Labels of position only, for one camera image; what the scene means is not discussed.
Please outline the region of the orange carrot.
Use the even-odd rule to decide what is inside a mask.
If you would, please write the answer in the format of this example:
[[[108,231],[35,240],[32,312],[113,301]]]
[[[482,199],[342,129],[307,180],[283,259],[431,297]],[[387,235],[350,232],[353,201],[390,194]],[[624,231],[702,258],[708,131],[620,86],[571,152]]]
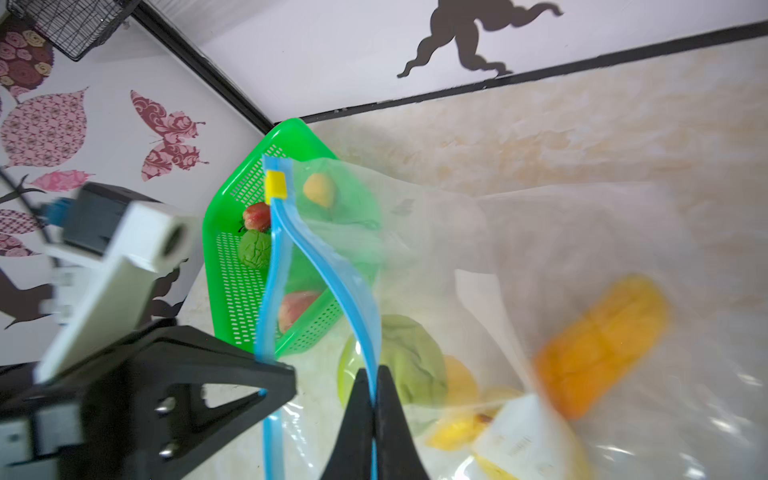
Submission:
[[[568,420],[585,416],[658,343],[668,319],[668,301],[652,279],[617,281],[534,357],[555,410]]]

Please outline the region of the clear zip top bag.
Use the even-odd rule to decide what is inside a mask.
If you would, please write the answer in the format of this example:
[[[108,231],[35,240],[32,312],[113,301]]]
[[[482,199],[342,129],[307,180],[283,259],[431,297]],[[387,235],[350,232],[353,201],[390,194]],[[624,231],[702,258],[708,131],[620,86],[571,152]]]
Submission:
[[[401,403],[429,479],[763,479],[767,475],[767,224],[737,210],[683,213],[650,182],[534,188],[472,198],[346,165],[382,211],[367,281],[351,243],[302,218],[296,161],[266,157],[273,269],[267,326],[286,293],[322,290],[342,332],[301,355],[300,395],[266,425],[267,475],[320,478],[352,386],[376,401],[384,315],[421,324],[474,376],[480,400]],[[669,319],[658,343],[589,412],[555,410],[534,357],[619,280],[652,279]],[[426,441],[465,412],[492,423],[456,451]]]

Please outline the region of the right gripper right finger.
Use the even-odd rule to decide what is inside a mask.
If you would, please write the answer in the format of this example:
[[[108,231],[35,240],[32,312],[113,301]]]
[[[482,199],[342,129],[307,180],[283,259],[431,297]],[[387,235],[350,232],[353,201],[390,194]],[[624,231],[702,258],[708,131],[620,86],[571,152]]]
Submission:
[[[377,373],[374,404],[375,457],[380,480],[428,480],[395,387],[390,369]]]

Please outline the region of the beige potato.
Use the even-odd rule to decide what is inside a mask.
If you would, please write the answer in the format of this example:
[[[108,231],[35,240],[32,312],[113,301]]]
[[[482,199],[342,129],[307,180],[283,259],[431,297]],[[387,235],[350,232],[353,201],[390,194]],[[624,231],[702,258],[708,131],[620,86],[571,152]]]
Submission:
[[[459,407],[476,404],[480,400],[480,390],[471,371],[453,356],[445,355],[444,361],[448,386],[446,405]]]

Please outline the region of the green plastic basket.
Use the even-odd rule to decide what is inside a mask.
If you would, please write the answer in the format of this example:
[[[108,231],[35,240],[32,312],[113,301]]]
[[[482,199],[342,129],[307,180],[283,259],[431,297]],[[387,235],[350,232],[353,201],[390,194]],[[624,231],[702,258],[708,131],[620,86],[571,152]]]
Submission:
[[[296,161],[293,172],[300,215],[313,229],[330,226],[333,233],[350,241],[351,250],[346,256],[367,281],[375,278],[381,264],[378,233],[382,211],[373,193],[350,167],[337,164],[336,155],[305,122],[282,122],[224,182],[203,220],[203,256],[214,333],[246,351],[254,348],[268,269],[245,265],[238,250],[244,234],[243,212],[265,197],[264,156]],[[330,209],[304,197],[304,183],[317,172],[327,174],[337,188]]]

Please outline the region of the yellow lemon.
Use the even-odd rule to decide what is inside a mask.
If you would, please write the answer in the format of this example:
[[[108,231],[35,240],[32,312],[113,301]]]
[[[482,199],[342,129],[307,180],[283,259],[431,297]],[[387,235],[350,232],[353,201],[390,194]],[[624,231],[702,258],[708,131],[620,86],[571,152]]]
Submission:
[[[426,443],[441,451],[460,450],[471,444],[492,421],[492,416],[474,412],[442,418]]]

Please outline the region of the red apple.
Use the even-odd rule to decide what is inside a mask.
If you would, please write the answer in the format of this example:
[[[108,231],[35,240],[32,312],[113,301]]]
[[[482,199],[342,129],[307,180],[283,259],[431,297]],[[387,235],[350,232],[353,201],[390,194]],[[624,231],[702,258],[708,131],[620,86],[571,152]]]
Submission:
[[[284,334],[321,295],[319,291],[286,293],[278,310],[278,329]]]

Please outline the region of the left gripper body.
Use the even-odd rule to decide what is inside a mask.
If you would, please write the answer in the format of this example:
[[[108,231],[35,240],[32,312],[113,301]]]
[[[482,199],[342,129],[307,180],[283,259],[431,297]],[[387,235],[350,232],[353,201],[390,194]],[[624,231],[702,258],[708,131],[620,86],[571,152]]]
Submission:
[[[1,368],[1,477],[120,479],[129,401],[119,375],[35,385],[34,367]]]

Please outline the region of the green pear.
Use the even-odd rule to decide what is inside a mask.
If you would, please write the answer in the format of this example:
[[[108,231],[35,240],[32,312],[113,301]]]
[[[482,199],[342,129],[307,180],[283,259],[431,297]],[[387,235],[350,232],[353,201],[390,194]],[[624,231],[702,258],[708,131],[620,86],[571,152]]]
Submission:
[[[404,405],[438,408],[448,394],[444,355],[437,342],[415,320],[384,315],[380,363],[389,368]]]

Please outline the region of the yellow orange fruit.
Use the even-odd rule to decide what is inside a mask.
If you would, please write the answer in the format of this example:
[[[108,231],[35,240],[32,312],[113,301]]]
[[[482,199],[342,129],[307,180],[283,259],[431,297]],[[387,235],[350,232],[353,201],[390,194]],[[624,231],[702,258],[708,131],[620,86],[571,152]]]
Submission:
[[[331,209],[336,201],[336,185],[325,173],[310,175],[304,182],[303,193],[309,201],[324,209]]]

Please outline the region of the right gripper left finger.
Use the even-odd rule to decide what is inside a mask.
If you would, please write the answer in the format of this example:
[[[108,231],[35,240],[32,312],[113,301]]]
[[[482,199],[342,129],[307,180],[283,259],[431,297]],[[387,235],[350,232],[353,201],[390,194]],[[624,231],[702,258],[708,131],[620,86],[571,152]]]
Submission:
[[[374,408],[368,374],[360,369],[354,380],[344,417],[321,480],[372,478]]]

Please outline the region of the red strawberry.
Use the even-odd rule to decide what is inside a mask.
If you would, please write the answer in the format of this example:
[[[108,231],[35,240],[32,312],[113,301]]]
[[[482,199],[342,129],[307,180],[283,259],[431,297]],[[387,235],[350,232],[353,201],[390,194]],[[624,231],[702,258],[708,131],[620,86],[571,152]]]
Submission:
[[[267,232],[271,228],[271,210],[266,202],[248,206],[243,214],[243,227],[248,231]]]

